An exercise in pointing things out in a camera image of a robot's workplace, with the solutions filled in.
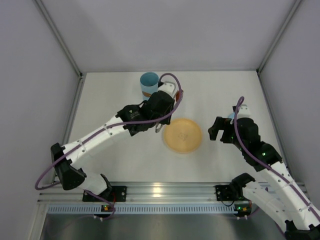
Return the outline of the fried cutlet piece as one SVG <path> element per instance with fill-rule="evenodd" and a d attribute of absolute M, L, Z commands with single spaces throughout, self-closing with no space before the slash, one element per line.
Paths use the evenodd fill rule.
<path fill-rule="evenodd" d="M 180 91 L 178 90 L 177 93 L 175 94 L 175 101 L 178 102 L 178 100 L 180 99 Z"/>

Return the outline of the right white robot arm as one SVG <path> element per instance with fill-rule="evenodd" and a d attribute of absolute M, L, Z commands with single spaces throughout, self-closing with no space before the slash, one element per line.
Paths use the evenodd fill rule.
<path fill-rule="evenodd" d="M 210 140 L 217 138 L 240 150 L 247 164 L 264 178 L 276 195 L 265 190 L 251 175 L 242 173 L 228 185 L 216 186 L 218 201 L 251 201 L 267 214 L 287 240 L 318 240 L 320 211 L 304 194 L 287 170 L 275 148 L 262 141 L 259 128 L 251 118 L 233 122 L 218 116 L 208 129 Z"/>

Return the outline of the metal tongs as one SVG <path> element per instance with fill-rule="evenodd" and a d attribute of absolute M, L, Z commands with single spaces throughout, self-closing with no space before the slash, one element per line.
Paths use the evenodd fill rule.
<path fill-rule="evenodd" d="M 183 90 L 180 90 L 180 99 L 178 100 L 178 102 L 176 102 L 176 97 L 174 96 L 174 99 L 175 99 L 175 104 L 173 106 L 173 109 L 169 112 L 169 117 L 167 118 L 167 120 L 170 122 L 171 121 L 171 116 L 172 114 L 177 110 L 179 104 L 181 103 L 182 99 L 183 99 L 183 95 L 184 95 L 184 91 Z M 170 123 L 160 123 L 160 122 L 157 122 L 155 124 L 155 132 L 156 133 L 159 133 L 160 130 L 163 128 L 164 125 L 169 125 Z"/>

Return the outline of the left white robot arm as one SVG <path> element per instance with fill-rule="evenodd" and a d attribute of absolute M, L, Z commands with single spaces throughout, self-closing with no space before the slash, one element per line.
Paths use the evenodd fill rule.
<path fill-rule="evenodd" d="M 157 124 L 170 124 L 169 113 L 175 100 L 168 93 L 159 90 L 149 100 L 140 104 L 126 105 L 107 123 L 87 136 L 61 146 L 51 146 L 51 157 L 60 184 L 65 191 L 76 188 L 89 191 L 97 197 L 107 199 L 113 190 L 107 177 L 89 172 L 84 168 L 94 154 L 111 146 L 120 139 L 133 137 Z"/>

